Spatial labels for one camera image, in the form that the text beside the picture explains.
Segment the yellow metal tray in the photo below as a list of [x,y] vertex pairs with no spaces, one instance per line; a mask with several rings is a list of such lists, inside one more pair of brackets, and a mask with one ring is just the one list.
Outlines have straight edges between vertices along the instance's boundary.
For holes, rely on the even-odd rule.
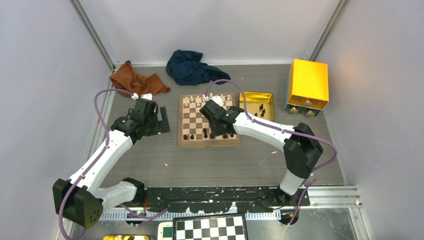
[[239,92],[239,107],[257,117],[273,122],[275,120],[274,99],[270,92],[245,91],[245,98]]

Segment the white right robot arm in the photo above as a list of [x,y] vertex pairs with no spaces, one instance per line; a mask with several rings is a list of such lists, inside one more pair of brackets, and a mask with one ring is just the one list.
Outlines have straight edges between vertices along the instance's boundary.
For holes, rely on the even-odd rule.
[[324,152],[307,124],[278,124],[258,118],[240,107],[225,109],[218,95],[206,97],[199,111],[208,120],[214,136],[249,136],[283,151],[287,170],[278,185],[276,196],[286,206],[297,199],[299,187],[309,178]]

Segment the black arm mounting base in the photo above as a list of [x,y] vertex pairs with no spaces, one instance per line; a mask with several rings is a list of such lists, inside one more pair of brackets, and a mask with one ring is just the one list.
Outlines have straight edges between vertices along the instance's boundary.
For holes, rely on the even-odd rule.
[[231,187],[148,187],[141,198],[124,205],[129,208],[146,207],[148,211],[169,213],[203,212],[226,213],[231,207],[237,213],[267,213],[283,207],[310,205],[308,193],[297,190],[294,197],[279,198],[277,186],[231,186]]

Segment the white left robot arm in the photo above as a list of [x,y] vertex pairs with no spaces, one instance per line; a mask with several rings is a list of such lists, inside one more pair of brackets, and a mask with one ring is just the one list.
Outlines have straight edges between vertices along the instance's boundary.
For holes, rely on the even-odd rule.
[[106,138],[89,160],[67,180],[59,178],[52,186],[55,211],[86,229],[93,227],[104,211],[120,204],[141,206],[147,197],[141,181],[126,177],[118,184],[101,184],[121,156],[143,137],[168,133],[165,107],[158,107],[151,93],[133,94],[135,106],[117,118]]

